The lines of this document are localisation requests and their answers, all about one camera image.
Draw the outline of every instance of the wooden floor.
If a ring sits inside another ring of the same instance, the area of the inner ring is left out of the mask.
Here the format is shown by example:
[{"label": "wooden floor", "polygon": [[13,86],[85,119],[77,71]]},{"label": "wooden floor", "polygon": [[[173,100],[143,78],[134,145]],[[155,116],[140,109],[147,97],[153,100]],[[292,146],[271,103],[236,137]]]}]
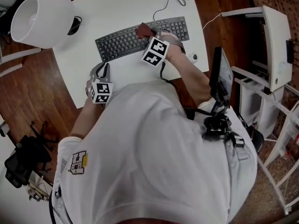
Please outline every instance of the wooden floor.
[{"label": "wooden floor", "polygon": [[[220,12],[250,7],[249,0],[196,0],[202,25]],[[251,61],[253,23],[240,17],[218,17],[204,30],[208,61],[211,69],[214,48],[222,46],[232,66],[246,68]],[[12,43],[3,48],[3,55],[27,49],[23,44]],[[33,135],[30,123],[38,128],[46,120],[49,123],[47,138],[60,139],[69,135],[80,112],[77,110],[62,79],[52,49],[18,59],[0,66],[1,70],[23,62],[24,67],[0,78],[0,113],[10,126],[10,135],[18,142],[24,135]],[[185,105],[192,100],[185,94],[185,87],[176,81],[183,92]],[[52,182],[57,165],[57,149],[51,153],[53,168],[45,175]]]}]

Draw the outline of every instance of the red cloth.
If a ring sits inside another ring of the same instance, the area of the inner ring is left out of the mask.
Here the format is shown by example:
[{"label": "red cloth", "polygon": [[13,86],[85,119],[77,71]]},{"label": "red cloth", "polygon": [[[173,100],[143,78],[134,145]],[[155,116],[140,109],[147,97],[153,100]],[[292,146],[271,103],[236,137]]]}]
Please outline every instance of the red cloth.
[{"label": "red cloth", "polygon": [[144,37],[155,36],[156,34],[151,31],[148,25],[146,25],[145,23],[141,23],[137,29],[137,35],[138,38],[144,38]]}]

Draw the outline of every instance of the lamp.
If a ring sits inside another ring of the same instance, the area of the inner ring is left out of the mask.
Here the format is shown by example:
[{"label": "lamp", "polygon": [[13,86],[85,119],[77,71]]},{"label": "lamp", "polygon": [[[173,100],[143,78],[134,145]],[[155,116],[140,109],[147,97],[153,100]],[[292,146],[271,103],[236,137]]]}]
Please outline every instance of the lamp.
[{"label": "lamp", "polygon": [[25,0],[14,14],[11,37],[15,42],[52,48],[74,34],[80,23],[71,0]]}]

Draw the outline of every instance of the white t-shirt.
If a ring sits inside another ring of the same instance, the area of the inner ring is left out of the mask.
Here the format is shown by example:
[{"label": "white t-shirt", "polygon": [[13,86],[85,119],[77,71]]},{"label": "white t-shirt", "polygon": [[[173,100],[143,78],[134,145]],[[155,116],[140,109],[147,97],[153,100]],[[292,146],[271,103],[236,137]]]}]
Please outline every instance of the white t-shirt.
[{"label": "white t-shirt", "polygon": [[[255,153],[234,111],[227,115],[232,130]],[[59,143],[53,192],[61,186],[71,221],[115,224],[143,217],[226,223],[228,159],[222,140],[202,139],[205,117],[197,113],[187,119],[175,89],[163,81],[132,84],[115,94],[83,140],[68,137]],[[256,154],[254,162],[248,192],[256,177]]]}]

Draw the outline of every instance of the black keyboard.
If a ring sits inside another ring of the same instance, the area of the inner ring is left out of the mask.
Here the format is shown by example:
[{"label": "black keyboard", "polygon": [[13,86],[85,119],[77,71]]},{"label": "black keyboard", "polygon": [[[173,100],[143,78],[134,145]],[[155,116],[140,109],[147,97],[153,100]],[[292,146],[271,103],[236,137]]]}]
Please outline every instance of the black keyboard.
[{"label": "black keyboard", "polygon": [[[189,40],[185,17],[174,17],[146,23],[150,28],[164,28],[174,33],[181,42]],[[102,61],[112,61],[137,51],[144,50],[149,39],[139,38],[138,26],[126,28],[95,40]]]}]

